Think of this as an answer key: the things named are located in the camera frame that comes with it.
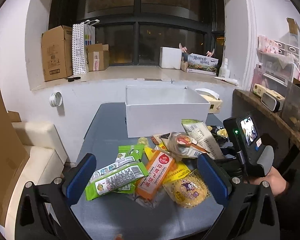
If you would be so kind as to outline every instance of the orange packaging label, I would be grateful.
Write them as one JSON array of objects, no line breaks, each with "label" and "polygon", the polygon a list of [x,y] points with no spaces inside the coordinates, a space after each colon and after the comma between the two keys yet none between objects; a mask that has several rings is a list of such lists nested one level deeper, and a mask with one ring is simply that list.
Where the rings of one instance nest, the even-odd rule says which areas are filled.
[{"label": "orange packaging label", "polygon": [[156,151],[156,154],[146,166],[149,176],[138,181],[137,193],[151,200],[174,162],[174,158],[171,156]]}]

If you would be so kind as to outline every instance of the device screen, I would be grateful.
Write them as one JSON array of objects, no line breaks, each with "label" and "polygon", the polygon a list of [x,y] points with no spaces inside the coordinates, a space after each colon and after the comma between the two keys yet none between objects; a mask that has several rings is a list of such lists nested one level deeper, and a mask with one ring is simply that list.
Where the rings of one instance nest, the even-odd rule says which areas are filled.
[{"label": "device screen", "polygon": [[241,127],[244,132],[246,142],[248,143],[248,145],[251,145],[254,139],[258,137],[251,117],[242,120]]}]

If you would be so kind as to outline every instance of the blue gripper pad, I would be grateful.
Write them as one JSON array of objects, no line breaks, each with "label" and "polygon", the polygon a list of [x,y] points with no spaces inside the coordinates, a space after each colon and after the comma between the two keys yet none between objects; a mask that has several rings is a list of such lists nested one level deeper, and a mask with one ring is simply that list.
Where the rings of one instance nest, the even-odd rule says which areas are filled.
[{"label": "blue gripper pad", "polygon": [[199,155],[197,158],[197,169],[215,201],[220,205],[226,206],[232,190],[229,175],[218,167],[207,154]]},{"label": "blue gripper pad", "polygon": [[69,206],[79,201],[96,167],[96,157],[91,153],[87,153],[79,164],[70,169],[65,175],[62,193],[67,197]]}]

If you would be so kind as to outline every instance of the white leather chair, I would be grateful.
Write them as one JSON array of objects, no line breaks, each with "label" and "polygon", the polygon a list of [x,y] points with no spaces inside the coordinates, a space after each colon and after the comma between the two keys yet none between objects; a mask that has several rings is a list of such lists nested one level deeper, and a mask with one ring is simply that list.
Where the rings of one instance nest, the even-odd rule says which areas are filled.
[{"label": "white leather chair", "polygon": [[59,177],[67,160],[67,154],[54,124],[50,122],[12,123],[30,158],[24,167],[12,193],[4,236],[14,240],[14,231],[19,200],[24,185],[32,181],[35,185],[51,183]]}]

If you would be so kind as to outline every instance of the gray tablecloth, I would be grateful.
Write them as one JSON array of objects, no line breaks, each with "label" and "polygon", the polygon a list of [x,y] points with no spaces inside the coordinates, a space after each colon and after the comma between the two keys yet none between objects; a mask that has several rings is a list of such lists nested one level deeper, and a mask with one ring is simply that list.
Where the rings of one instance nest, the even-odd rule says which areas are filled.
[{"label": "gray tablecloth", "polygon": [[[86,153],[97,158],[97,169],[114,162],[118,146],[137,143],[128,138],[125,124],[125,104],[102,104],[96,113],[80,150],[77,163]],[[219,119],[208,114],[207,125],[221,125]],[[208,229],[223,206],[213,197],[192,209],[178,206],[168,195],[154,209],[147,209],[124,194],[109,193],[87,201],[82,194],[72,210],[93,240],[112,240],[123,234],[125,240],[175,239]]]}]

